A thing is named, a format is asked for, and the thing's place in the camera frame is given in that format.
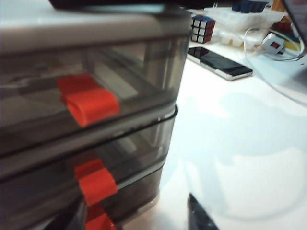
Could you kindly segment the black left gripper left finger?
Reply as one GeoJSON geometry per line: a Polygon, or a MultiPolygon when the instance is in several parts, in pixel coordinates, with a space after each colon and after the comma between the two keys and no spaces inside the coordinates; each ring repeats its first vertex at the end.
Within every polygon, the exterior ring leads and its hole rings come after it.
{"type": "Polygon", "coordinates": [[[62,211],[47,225],[47,230],[67,230],[73,218],[77,215],[78,208],[82,202],[81,198],[77,198],[62,211]]]}

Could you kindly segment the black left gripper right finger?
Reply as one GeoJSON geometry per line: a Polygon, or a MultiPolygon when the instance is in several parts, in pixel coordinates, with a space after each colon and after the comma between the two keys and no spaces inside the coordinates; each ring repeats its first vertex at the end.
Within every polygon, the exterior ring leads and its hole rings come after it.
{"type": "Polygon", "coordinates": [[[187,207],[189,230],[219,230],[192,193],[189,193],[187,207]]]}

